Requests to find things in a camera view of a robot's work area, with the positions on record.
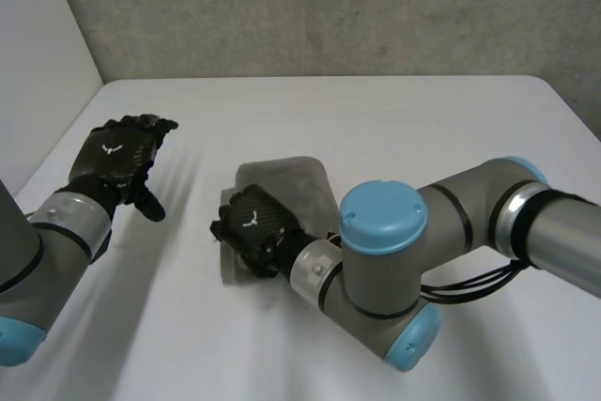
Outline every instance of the blue end cap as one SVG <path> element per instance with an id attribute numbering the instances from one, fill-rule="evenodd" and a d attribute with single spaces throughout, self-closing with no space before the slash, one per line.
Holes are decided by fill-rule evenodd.
<path id="1" fill-rule="evenodd" d="M 526 159 L 522 159 L 521 157 L 513 157 L 513 156 L 512 157 L 503 157 L 502 160 L 509 160 L 511 162 L 516 162 L 517 164 L 521 164 L 526 169 L 528 169 L 531 173 L 533 173 L 540 182 L 547 183 L 547 178 L 545 177 L 545 175 L 541 172 L 540 169 L 538 169 L 536 166 L 534 166 L 534 164 L 532 162 L 529 162 Z"/>
<path id="2" fill-rule="evenodd" d="M 0 316 L 0 366 L 27 362 L 46 340 L 46 332 L 19 319 Z"/>
<path id="3" fill-rule="evenodd" d="M 438 307 L 426 304 L 394 341 L 384 362 L 399 371 L 412 369 L 434 342 L 441 323 Z"/>
<path id="4" fill-rule="evenodd" d="M 349 249 L 384 255 L 409 246 L 424 231 L 427 206 L 420 194 L 395 181 L 353 188 L 340 205 L 340 237 Z"/>

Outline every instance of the white table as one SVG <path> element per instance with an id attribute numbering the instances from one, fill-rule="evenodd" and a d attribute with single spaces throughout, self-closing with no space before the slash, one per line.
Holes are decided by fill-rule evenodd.
<path id="1" fill-rule="evenodd" d="M 0 372 L 0 399 L 597 400 L 601 301 L 528 270 L 482 301 L 442 307 L 439 337 L 395 372 L 282 281 L 224 287 L 208 232 L 244 162 L 311 155 L 338 200 L 395 178 L 415 187 L 493 157 L 535 162 L 556 188 L 601 201 L 601 144 L 531 77 L 124 81 L 105 86 L 18 196 L 63 185 L 92 127 L 177 120 L 149 185 L 168 219 L 120 208 L 109 253 L 86 273 L 47 341 Z M 504 264 L 476 251 L 426 275 L 458 281 Z"/>

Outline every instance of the gray cloth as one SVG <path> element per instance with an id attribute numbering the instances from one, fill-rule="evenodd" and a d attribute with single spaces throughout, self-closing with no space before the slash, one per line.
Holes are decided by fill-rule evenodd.
<path id="1" fill-rule="evenodd" d="M 326 238 L 338 231 L 338 206 L 323 164 L 313 157 L 292 157 L 244 163 L 236 173 L 236 187 L 222 191 L 222 205 L 236 192 L 259 185 L 292 211 L 310 235 Z M 240 256 L 221 244 L 221 274 L 225 285 L 256 280 Z"/>

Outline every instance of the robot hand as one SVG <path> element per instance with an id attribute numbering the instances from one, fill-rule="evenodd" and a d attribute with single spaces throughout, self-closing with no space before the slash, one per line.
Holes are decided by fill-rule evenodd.
<path id="1" fill-rule="evenodd" d="M 296 250 L 313 239 L 290 210 L 257 185 L 236 193 L 219 209 L 219 217 L 210 231 L 239 253 L 258 277 L 287 273 Z"/>
<path id="2" fill-rule="evenodd" d="M 145 183 L 165 135 L 177 123 L 155 115 L 123 116 L 89 134 L 69 173 L 75 191 L 97 200 L 112 217 L 119 204 L 134 204 L 150 221 L 164 219 L 165 211 Z"/>

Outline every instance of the black band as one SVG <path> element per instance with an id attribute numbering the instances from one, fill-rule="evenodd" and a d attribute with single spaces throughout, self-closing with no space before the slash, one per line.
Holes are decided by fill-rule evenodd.
<path id="1" fill-rule="evenodd" d="M 336 276 L 342 271 L 342 262 L 336 265 L 326 277 L 326 280 L 323 281 L 323 285 L 321 286 L 321 290 L 319 290 L 319 296 L 317 297 L 317 306 L 319 307 L 319 312 L 323 312 L 323 303 L 326 300 L 326 295 L 328 294 L 328 290 L 330 289 L 330 285 Z"/>
<path id="2" fill-rule="evenodd" d="M 468 217 L 468 213 L 465 211 L 465 209 L 459 202 L 459 199 L 457 199 L 457 196 L 455 196 L 453 194 L 453 192 L 451 192 L 448 188 L 443 187 L 442 185 L 439 185 L 438 183 L 433 183 L 432 185 L 429 185 L 429 186 L 430 186 L 430 188 L 438 190 L 439 192 L 444 194 L 446 196 L 446 198 L 449 199 L 451 204 L 453 204 L 453 207 L 455 207 L 455 210 L 457 210 L 457 215 L 459 215 L 459 219 L 461 220 L 461 223 L 463 224 L 463 233 L 466 238 L 466 245 L 465 245 L 463 251 L 464 251 L 464 253 L 469 252 L 471 250 L 471 245 L 473 243 L 473 227 L 471 226 L 471 221 L 470 221 L 470 217 Z"/>
<path id="3" fill-rule="evenodd" d="M 415 308 L 415 306 L 417 305 L 417 303 L 420 301 L 420 297 L 418 296 L 417 300 L 415 300 L 415 302 L 412 303 L 405 310 L 401 310 L 400 312 L 396 312 L 394 314 L 375 314 L 373 312 L 369 312 L 369 311 L 367 311 L 365 309 L 362 309 L 360 306 L 358 306 L 357 304 L 355 304 L 349 296 L 347 296 L 347 299 L 348 299 L 348 302 L 350 303 L 350 305 L 353 306 L 353 309 L 355 309 L 360 314 L 365 315 L 365 316 L 369 316 L 370 318 L 373 318 L 373 319 L 395 319 L 395 318 L 400 318 L 401 316 L 405 316 L 406 314 L 408 314 L 409 312 L 411 312 Z"/>
<path id="4" fill-rule="evenodd" d="M 513 196 L 517 190 L 522 188 L 529 183 L 534 183 L 535 180 L 521 180 L 518 183 L 515 183 L 511 187 L 507 189 L 505 193 L 499 198 L 497 204 L 492 209 L 492 213 L 490 214 L 490 219 L 488 220 L 488 244 L 492 246 L 492 248 L 497 249 L 497 221 L 499 220 L 499 215 L 501 215 L 501 210 L 505 203 Z"/>
<path id="5" fill-rule="evenodd" d="M 19 274 L 0 284 L 0 294 L 4 293 L 5 291 L 9 291 L 16 284 L 27 278 L 29 274 L 34 272 L 34 270 L 38 267 L 39 262 L 41 262 L 43 256 L 44 244 L 41 242 L 41 239 L 39 239 L 38 251 L 36 252 L 36 255 L 34 255 L 34 258 L 31 259 L 31 262 L 29 262 L 27 266 L 23 268 L 21 272 L 19 272 Z"/>
<path id="6" fill-rule="evenodd" d="M 31 225 L 34 227 L 34 229 L 53 230 L 54 232 L 64 235 L 71 241 L 74 241 L 80 248 L 82 248 L 82 251 L 85 252 L 85 255 L 87 255 L 87 258 L 89 260 L 92 259 L 92 251 L 90 250 L 90 247 L 87 245 L 84 239 L 82 239 L 79 235 L 66 229 L 65 227 L 61 227 L 60 225 L 50 223 L 33 223 Z"/>
<path id="7" fill-rule="evenodd" d="M 522 207 L 522 210 L 517 214 L 516 220 L 514 221 L 514 226 L 511 230 L 511 247 L 514 250 L 516 257 L 524 264 L 538 268 L 533 265 L 528 256 L 526 240 L 532 224 L 534 223 L 534 220 L 538 214 L 543 210 L 543 208 L 552 202 L 559 201 L 560 199 L 574 199 L 575 201 L 594 205 L 592 202 L 587 201 L 580 196 L 559 192 L 557 190 L 546 190 L 544 192 L 537 193 L 528 199 L 524 204 L 524 207 Z"/>

